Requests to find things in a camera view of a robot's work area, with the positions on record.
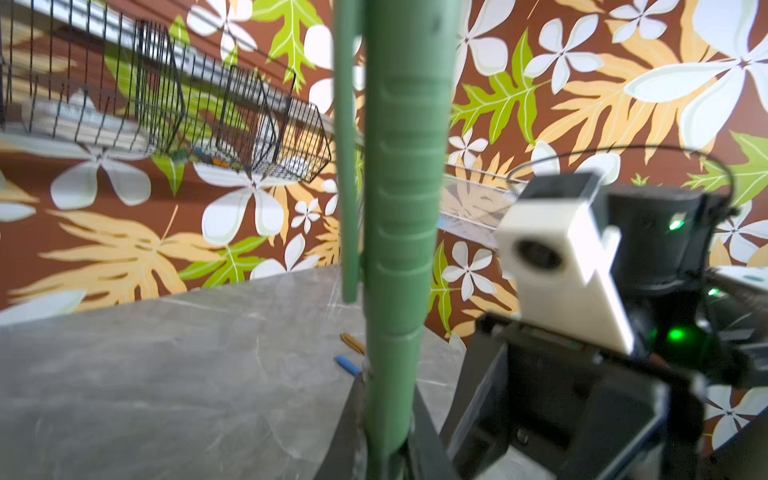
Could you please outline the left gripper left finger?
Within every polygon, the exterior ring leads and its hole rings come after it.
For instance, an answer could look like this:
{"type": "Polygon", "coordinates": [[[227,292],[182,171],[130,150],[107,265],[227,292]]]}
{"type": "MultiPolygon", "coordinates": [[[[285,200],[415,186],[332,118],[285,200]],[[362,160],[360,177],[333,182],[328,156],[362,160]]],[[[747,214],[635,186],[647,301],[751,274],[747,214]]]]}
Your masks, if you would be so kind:
{"type": "Polygon", "coordinates": [[[329,449],[315,480],[364,480],[367,478],[368,441],[365,431],[366,387],[363,375],[355,377],[329,449]]]}

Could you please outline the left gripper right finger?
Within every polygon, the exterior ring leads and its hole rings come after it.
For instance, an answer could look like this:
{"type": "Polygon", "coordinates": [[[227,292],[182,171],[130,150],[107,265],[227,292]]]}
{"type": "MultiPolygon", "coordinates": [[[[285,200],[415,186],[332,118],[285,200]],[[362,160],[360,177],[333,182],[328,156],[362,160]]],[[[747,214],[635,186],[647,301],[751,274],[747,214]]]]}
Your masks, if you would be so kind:
{"type": "Polygon", "coordinates": [[[407,478],[459,480],[418,389],[414,393],[412,415],[407,437],[407,478]]]}

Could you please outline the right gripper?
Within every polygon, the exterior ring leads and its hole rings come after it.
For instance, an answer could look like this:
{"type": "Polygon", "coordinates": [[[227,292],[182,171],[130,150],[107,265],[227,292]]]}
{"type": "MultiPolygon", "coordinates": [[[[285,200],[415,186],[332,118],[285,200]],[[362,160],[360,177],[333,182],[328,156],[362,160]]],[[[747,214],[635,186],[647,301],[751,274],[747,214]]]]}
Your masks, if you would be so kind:
{"type": "Polygon", "coordinates": [[[509,448],[558,479],[693,479],[704,396],[694,371],[577,348],[488,312],[441,437],[464,479],[509,448]]]}

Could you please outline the blue pen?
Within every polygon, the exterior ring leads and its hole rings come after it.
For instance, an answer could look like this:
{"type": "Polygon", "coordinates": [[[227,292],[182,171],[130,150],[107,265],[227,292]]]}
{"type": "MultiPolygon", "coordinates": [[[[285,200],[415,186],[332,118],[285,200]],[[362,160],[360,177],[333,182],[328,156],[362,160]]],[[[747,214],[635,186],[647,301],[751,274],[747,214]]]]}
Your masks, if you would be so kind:
{"type": "Polygon", "coordinates": [[[350,375],[356,377],[362,374],[362,369],[348,358],[338,355],[334,358],[336,363],[350,375]]]}

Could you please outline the brown pen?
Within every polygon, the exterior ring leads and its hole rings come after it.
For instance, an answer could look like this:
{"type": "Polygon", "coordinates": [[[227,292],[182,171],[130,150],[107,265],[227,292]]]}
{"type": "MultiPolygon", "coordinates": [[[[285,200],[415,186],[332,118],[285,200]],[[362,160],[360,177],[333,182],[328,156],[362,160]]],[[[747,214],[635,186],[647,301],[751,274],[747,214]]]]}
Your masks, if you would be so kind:
{"type": "Polygon", "coordinates": [[[351,349],[353,349],[360,355],[363,355],[363,356],[366,355],[365,345],[361,341],[359,341],[357,338],[355,338],[353,335],[349,333],[342,333],[340,335],[340,338],[347,346],[349,346],[351,349]]]}

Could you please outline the green pen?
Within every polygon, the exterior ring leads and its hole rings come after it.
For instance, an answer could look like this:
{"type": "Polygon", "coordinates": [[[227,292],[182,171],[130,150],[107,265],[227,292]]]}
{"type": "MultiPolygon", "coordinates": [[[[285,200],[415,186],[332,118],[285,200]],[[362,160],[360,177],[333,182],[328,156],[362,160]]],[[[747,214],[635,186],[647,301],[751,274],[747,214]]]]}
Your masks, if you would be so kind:
{"type": "Polygon", "coordinates": [[[462,11],[459,1],[333,8],[342,297],[366,321],[366,479],[408,479],[462,11]]]}

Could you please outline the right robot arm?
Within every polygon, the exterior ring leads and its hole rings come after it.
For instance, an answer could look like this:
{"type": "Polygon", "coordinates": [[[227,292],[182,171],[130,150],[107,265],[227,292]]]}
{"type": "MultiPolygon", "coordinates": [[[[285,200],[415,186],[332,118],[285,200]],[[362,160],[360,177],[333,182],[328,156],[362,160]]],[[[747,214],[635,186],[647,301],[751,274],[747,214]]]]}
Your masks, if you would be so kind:
{"type": "Polygon", "coordinates": [[[763,479],[767,402],[704,454],[717,386],[767,384],[767,274],[709,267],[727,197],[534,179],[496,228],[519,315],[480,316],[441,437],[474,479],[516,449],[558,479],[763,479]]]}

